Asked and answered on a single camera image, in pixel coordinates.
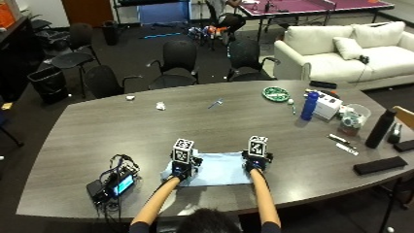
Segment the green plate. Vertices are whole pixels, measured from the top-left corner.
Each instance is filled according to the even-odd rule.
[[[286,89],[269,86],[262,90],[262,96],[274,102],[286,102],[290,99],[290,94]]]

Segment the conference table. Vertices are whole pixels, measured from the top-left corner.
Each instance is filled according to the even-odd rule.
[[[296,115],[286,102],[262,97],[269,86],[289,91]],[[359,90],[340,85],[337,94],[345,103],[361,104],[371,111],[358,135],[348,137],[338,131],[336,118],[300,119],[306,88],[302,81],[212,83],[137,92],[133,101],[119,95],[69,105],[37,155],[17,215],[96,218],[85,186],[109,169],[113,155],[124,153],[141,168],[140,182],[121,195],[121,217],[135,217],[161,184],[161,171],[178,138],[194,141],[200,153],[216,153],[246,149],[250,136],[268,137],[274,159],[265,178],[278,208],[345,195],[413,172],[414,152],[398,153],[387,142],[374,150],[363,146],[385,108]],[[208,108],[218,98],[222,104]],[[156,109],[158,102],[164,102],[165,111]],[[346,138],[359,154],[337,148],[329,134]],[[414,139],[406,126],[401,139]],[[409,165],[366,176],[353,172],[354,164],[394,156]],[[200,207],[230,215],[256,212],[252,185],[180,187],[165,201],[161,218],[185,216]]]
[[[268,0],[249,0],[240,6],[240,10],[248,17],[260,19],[257,40],[260,40],[262,21],[265,19],[296,17],[296,21],[298,21],[300,17],[309,16],[325,16],[325,19],[329,19],[332,14],[365,12],[374,15],[373,22],[375,22],[378,11],[394,8],[393,3],[374,0],[269,0],[269,2],[272,7],[268,12],[265,11]],[[285,27],[289,26],[285,22],[280,24]]]

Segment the white sofa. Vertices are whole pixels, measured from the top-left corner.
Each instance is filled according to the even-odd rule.
[[[278,80],[354,83],[371,89],[414,83],[414,34],[401,21],[348,26],[290,26],[284,41],[274,43]],[[357,49],[338,40],[353,41]],[[350,52],[353,58],[345,57]],[[365,65],[359,53],[369,57]]]

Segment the gray carpet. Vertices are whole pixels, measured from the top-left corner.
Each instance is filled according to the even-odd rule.
[[[133,74],[144,76],[144,79],[129,87],[131,92],[147,90],[149,82],[158,74],[157,68],[147,68],[145,64],[152,58],[161,57],[161,44],[168,40],[189,40],[185,35],[149,40],[139,38],[182,31],[180,25],[174,28],[156,28],[156,30],[131,28],[121,34],[119,45],[108,47],[103,33],[96,29],[93,45],[103,63],[115,69],[119,78]],[[244,30],[238,36],[254,37],[254,33],[254,31]],[[264,39],[262,45],[272,50],[269,42],[270,36]],[[93,65],[96,64],[91,63],[85,68],[88,69]],[[225,82],[222,77],[228,72],[229,61],[226,48],[220,43],[216,43],[216,51],[210,51],[206,46],[200,47],[198,65],[201,67],[201,83]],[[53,105],[45,105],[29,85],[21,99],[15,103],[13,109],[5,112],[9,120],[4,127],[25,142],[25,146],[20,149],[16,148],[13,142],[0,133],[0,155],[5,156],[5,160],[0,161],[3,174],[0,182],[1,233],[112,232],[103,218],[92,224],[68,219],[16,216],[24,183],[53,124],[67,105],[93,99],[91,93],[88,93],[87,99],[80,98],[76,70],[65,71],[65,76],[71,98]],[[393,90],[383,88],[366,91],[366,94],[386,108],[401,105],[414,111],[413,90],[414,86],[407,85],[394,87]],[[375,189],[367,189],[310,205],[282,209],[284,232],[378,232],[386,206],[387,196],[385,193]],[[403,211],[395,204],[389,226],[397,233],[413,233],[413,219],[413,209]]]

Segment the human arm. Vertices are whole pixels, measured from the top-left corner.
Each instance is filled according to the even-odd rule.
[[[170,177],[162,184],[161,188],[156,191],[154,195],[143,207],[139,215],[133,218],[131,225],[139,221],[148,223],[149,225],[156,220],[161,206],[169,196],[173,188],[180,184],[180,179],[177,177]]]
[[[272,194],[268,188],[265,178],[261,175],[261,170],[257,168],[252,169],[250,175],[254,184],[256,202],[258,206],[261,224],[269,221],[274,222],[281,227],[281,219],[277,215]]]
[[[228,0],[225,2],[232,8],[238,8],[238,6],[242,4],[242,0]]]

